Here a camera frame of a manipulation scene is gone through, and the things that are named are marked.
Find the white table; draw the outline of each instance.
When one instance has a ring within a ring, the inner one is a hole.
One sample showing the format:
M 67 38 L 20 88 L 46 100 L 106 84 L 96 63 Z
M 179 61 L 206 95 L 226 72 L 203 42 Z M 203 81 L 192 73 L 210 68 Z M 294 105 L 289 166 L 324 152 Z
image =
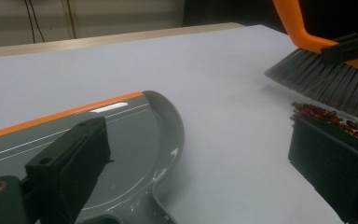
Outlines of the white table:
M 182 158 L 158 188 L 178 223 L 342 223 L 287 160 L 290 104 L 310 100 L 263 73 L 295 49 L 289 37 L 263 26 L 192 29 L 80 49 L 0 49 L 0 129 L 158 91 L 185 124 Z

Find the gray dustpan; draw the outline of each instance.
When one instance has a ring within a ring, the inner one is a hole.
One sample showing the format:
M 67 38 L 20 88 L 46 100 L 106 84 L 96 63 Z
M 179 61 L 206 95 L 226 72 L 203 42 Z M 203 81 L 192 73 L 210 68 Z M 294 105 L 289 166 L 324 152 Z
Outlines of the gray dustpan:
M 166 98 L 144 91 L 62 115 L 0 132 L 0 175 L 24 178 L 24 164 L 72 126 L 105 117 L 114 162 L 104 167 L 76 223 L 175 223 L 154 194 L 184 145 L 183 123 Z

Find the wooden table edge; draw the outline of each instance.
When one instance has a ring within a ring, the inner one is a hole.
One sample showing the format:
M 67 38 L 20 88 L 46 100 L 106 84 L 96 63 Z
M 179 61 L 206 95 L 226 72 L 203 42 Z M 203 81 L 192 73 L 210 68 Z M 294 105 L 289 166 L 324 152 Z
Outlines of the wooden table edge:
M 189 35 L 189 34 L 205 33 L 205 32 L 220 31 L 220 30 L 227 30 L 227 29 L 235 29 L 240 27 L 243 27 L 243 25 L 235 22 L 228 22 L 228 23 L 219 23 L 219 24 L 210 24 L 210 25 L 155 30 L 155 31 L 144 31 L 144 32 L 129 33 L 129 34 L 120 34 L 120 35 L 104 35 L 104 36 L 61 40 L 61 41 L 46 42 L 46 43 L 7 46 L 7 47 L 0 47 L 0 57 L 66 50 L 66 49 L 82 49 L 82 48 L 95 47 L 95 46 L 101 46 L 106 44 L 116 44 L 116 43 L 130 42 L 135 40 L 150 39 L 150 38 L 163 37 L 163 36 Z

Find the brush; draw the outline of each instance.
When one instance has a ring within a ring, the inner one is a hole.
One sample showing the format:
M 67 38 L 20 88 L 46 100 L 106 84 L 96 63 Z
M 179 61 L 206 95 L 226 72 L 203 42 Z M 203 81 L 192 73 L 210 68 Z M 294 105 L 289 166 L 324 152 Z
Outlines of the brush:
M 358 118 L 358 34 L 336 40 L 310 35 L 298 0 L 274 0 L 298 49 L 266 71 L 283 86 Z

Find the broom bristles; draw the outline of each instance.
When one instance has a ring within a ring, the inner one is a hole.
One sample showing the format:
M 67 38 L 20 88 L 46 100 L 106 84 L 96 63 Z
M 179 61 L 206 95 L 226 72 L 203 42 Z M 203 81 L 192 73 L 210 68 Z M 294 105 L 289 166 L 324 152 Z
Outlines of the broom bristles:
M 325 65 L 322 56 L 297 49 L 266 73 L 276 82 L 358 118 L 358 69 Z

